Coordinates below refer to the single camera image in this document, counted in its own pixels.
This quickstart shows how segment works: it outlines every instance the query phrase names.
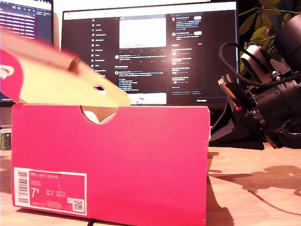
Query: camera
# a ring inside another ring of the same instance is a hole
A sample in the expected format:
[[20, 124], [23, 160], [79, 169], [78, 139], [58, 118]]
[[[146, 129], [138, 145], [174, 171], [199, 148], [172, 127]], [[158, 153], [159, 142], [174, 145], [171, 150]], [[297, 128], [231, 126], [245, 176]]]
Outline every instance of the camera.
[[[260, 46], [245, 50], [227, 42], [220, 47], [219, 58], [231, 71], [218, 81], [228, 102], [211, 128], [209, 146], [263, 150], [269, 142], [275, 149], [301, 148], [301, 15], [278, 31], [274, 45], [289, 67]], [[223, 49], [230, 46], [243, 51], [241, 61], [251, 79], [223, 58]]]

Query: black cable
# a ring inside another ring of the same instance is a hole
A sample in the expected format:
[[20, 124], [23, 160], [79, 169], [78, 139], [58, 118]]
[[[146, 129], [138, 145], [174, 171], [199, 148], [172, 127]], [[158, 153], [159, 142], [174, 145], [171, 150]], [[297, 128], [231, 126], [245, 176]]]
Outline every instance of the black cable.
[[240, 79], [241, 81], [243, 81], [247, 85], [252, 85], [252, 86], [262, 87], [262, 88], [268, 88], [268, 87], [280, 85], [280, 84], [283, 84], [283, 83], [286, 83], [288, 81], [292, 81], [292, 80], [295, 80], [295, 79], [301, 79], [301, 73], [300, 72], [297, 72], [297, 73], [295, 73], [294, 75], [292, 75], [290, 77], [287, 77], [287, 78], [284, 78], [284, 79], [281, 79], [281, 80], [278, 80], [278, 81], [268, 82], [268, 83], [260, 83], [260, 82], [255, 82], [255, 81], [251, 81], [249, 79], [246, 79], [243, 76], [241, 76], [240, 74], [238, 74], [237, 71], [230, 64], [228, 64], [227, 61], [224, 59], [224, 57], [222, 55], [222, 51], [223, 51], [225, 46], [235, 46], [236, 48], [240, 49], [241, 51], [246, 53], [248, 56], [250, 56], [259, 65], [262, 65], [262, 62], [260, 60], [258, 60], [254, 55], [252, 55], [251, 53], [246, 51], [242, 46], [238, 45], [235, 42], [226, 42], [226, 43], [222, 44], [222, 46], [220, 47], [220, 49], [218, 51], [218, 56], [219, 56], [220, 60], [222, 61], [222, 63], [227, 68], [229, 68], [229, 70], [232, 72], [232, 74], [234, 74], [238, 79]]
[[273, 204], [271, 204], [271, 203], [265, 201], [263, 198], [261, 198], [258, 194], [256, 194], [256, 193], [253, 192], [253, 191], [248, 190], [248, 192], [251, 193], [251, 194], [253, 194], [253, 195], [255, 195], [258, 199], [260, 199], [261, 201], [263, 201], [265, 204], [267, 204], [267, 205], [269, 205], [270, 207], [273, 207], [273, 208], [275, 208], [275, 209], [277, 209], [277, 210], [279, 210], [279, 211], [281, 211], [281, 212], [289, 213], [289, 214], [293, 214], [293, 215], [297, 215], [297, 216], [301, 216], [300, 213], [294, 213], [294, 212], [286, 211], [286, 210], [283, 210], [283, 209], [281, 209], [281, 208], [278, 208], [277, 206], [274, 206]]

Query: monitor screen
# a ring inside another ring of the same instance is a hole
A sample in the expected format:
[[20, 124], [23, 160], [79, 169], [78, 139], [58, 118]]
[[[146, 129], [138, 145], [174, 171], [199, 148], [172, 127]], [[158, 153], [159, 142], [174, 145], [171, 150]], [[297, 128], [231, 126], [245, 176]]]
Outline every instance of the monitor screen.
[[[28, 39], [53, 43], [53, 1], [0, 1], [0, 27]], [[0, 105], [12, 105], [12, 101], [0, 93]]]
[[[63, 12], [62, 49], [122, 90], [133, 105], [223, 108], [229, 73], [219, 47], [237, 42], [235, 1]], [[238, 69], [238, 51], [224, 54]]]

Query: green leaf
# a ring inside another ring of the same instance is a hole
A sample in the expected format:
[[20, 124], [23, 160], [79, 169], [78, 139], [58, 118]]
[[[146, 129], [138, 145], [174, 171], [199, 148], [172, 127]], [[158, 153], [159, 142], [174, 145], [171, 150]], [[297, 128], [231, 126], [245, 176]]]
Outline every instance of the green leaf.
[[274, 15], [281, 15], [281, 12], [274, 6], [271, 6], [271, 7], [267, 7], [267, 9], [271, 9], [269, 10], [269, 12], [271, 14], [274, 14]]
[[259, 0], [260, 4], [263, 5], [266, 0]]
[[284, 19], [284, 22], [287, 23], [287, 21], [289, 21], [290, 19], [292, 18], [292, 15], [290, 13], [287, 13], [284, 15], [283, 19]]
[[267, 29], [266, 26], [265, 26], [265, 27], [261, 27], [261, 28], [259, 28], [258, 30], [256, 30], [256, 31], [254, 32], [254, 34], [252, 35], [251, 40], [256, 39], [259, 35], [261, 35], [261, 34], [265, 31], [265, 29]]
[[265, 6], [274, 6], [278, 4], [281, 0], [267, 0], [267, 4]]
[[250, 29], [250, 27], [251, 27], [251, 25], [252, 25], [252, 23], [253, 23], [253, 21], [255, 19], [255, 15], [256, 15], [256, 13], [250, 15], [246, 19], [246, 21], [241, 25], [241, 27], [240, 27], [240, 29], [238, 31], [238, 35], [239, 36], [243, 35], [244, 33], [246, 33]]
[[256, 19], [256, 24], [255, 24], [255, 30], [258, 30], [259, 28], [261, 28], [262, 25], [262, 18], [261, 18], [261, 14], [258, 14], [257, 19]]
[[266, 36], [263, 34], [260, 34], [256, 39], [253, 39], [252, 42], [258, 44], [258, 45], [268, 45], [269, 39], [266, 39]]
[[272, 22], [271, 22], [271, 20], [269, 19], [269, 17], [267, 16], [267, 14], [265, 12], [262, 12], [261, 18], [262, 18], [262, 25], [266, 26], [269, 29], [271, 29], [272, 28]]
[[250, 13], [250, 12], [252, 12], [254, 9], [257, 9], [257, 7], [254, 7], [254, 8], [252, 8], [252, 9], [246, 11], [246, 12], [243, 12], [243, 13], [239, 14], [239, 16], [242, 16], [242, 15], [244, 15], [244, 14]]

